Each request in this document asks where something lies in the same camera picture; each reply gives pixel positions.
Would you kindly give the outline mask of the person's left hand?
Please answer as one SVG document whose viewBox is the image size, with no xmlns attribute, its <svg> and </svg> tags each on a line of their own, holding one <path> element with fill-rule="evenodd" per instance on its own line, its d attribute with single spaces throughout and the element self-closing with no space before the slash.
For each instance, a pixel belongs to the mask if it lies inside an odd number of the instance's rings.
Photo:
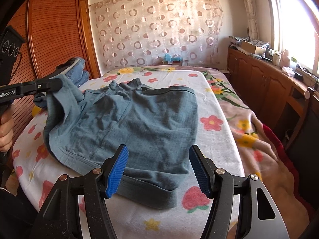
<svg viewBox="0 0 319 239">
<path fill-rule="evenodd" d="M 11 104 L 1 116 L 0 151 L 6 153 L 12 146 L 14 137 L 14 104 Z"/>
</svg>

